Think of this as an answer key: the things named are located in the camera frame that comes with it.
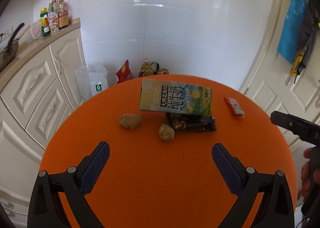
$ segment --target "blue gripper pad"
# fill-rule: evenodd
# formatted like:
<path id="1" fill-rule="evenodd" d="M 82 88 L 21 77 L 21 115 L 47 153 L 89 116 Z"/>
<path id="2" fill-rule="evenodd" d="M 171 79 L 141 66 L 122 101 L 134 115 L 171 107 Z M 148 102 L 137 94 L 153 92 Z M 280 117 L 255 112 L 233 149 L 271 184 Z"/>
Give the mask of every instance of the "blue gripper pad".
<path id="1" fill-rule="evenodd" d="M 222 175 L 231 194 L 238 197 L 242 196 L 244 189 L 242 179 L 237 170 L 233 167 L 231 161 L 217 144 L 212 147 L 212 159 Z"/>
<path id="2" fill-rule="evenodd" d="M 105 164 L 110 156 L 110 147 L 108 143 L 105 143 L 97 152 L 84 174 L 81 177 L 80 182 L 80 194 L 86 195 L 91 193 L 94 185 L 96 184 Z"/>

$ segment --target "beige countertop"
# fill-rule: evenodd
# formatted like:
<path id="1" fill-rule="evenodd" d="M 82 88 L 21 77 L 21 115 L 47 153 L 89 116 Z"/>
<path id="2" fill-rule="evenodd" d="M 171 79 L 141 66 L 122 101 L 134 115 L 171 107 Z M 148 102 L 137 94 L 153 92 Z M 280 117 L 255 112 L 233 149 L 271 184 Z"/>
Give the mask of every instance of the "beige countertop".
<path id="1" fill-rule="evenodd" d="M 33 56 L 39 53 L 49 44 L 61 38 L 63 35 L 80 28 L 80 18 L 72 20 L 72 24 L 65 29 L 59 30 L 56 33 L 50 34 L 47 37 L 34 40 L 28 44 L 20 44 L 16 57 L 0 72 L 0 92 L 10 81 L 10 79 L 23 67 Z"/>

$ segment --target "red snack bag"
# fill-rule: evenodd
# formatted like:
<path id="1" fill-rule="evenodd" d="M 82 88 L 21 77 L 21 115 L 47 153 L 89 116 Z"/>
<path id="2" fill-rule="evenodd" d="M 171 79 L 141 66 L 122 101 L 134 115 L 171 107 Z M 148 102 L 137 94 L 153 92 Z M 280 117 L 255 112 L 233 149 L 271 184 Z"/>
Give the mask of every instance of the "red snack bag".
<path id="1" fill-rule="evenodd" d="M 119 81 L 117 84 L 122 83 L 124 81 L 128 81 L 130 79 L 133 79 L 133 75 L 129 68 L 129 61 L 127 60 L 122 67 L 119 69 L 119 71 L 116 73 Z"/>
<path id="2" fill-rule="evenodd" d="M 244 117 L 244 111 L 241 109 L 237 100 L 232 98 L 224 98 L 227 103 L 232 115 L 242 115 Z"/>

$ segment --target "blue cloth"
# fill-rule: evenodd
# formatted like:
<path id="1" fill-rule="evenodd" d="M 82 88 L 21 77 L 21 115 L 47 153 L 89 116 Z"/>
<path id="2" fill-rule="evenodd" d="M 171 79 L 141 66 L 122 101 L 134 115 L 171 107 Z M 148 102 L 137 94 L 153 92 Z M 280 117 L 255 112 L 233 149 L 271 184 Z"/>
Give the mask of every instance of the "blue cloth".
<path id="1" fill-rule="evenodd" d="M 284 21 L 278 52 L 290 63 L 293 63 L 296 56 L 298 33 L 306 6 L 306 0 L 291 0 Z"/>

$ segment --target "brown root vegetable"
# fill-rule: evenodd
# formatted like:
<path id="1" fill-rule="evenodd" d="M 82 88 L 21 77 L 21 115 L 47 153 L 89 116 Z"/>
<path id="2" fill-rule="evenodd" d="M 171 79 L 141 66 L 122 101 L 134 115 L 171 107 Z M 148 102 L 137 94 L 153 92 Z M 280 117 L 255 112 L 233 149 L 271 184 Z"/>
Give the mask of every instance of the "brown root vegetable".
<path id="1" fill-rule="evenodd" d="M 167 124 L 161 124 L 159 135 L 163 141 L 172 141 L 174 138 L 174 129 Z"/>
<path id="2" fill-rule="evenodd" d="M 124 114 L 119 117 L 118 123 L 127 128 L 127 129 L 134 129 L 136 128 L 142 121 L 143 117 L 137 114 Z"/>

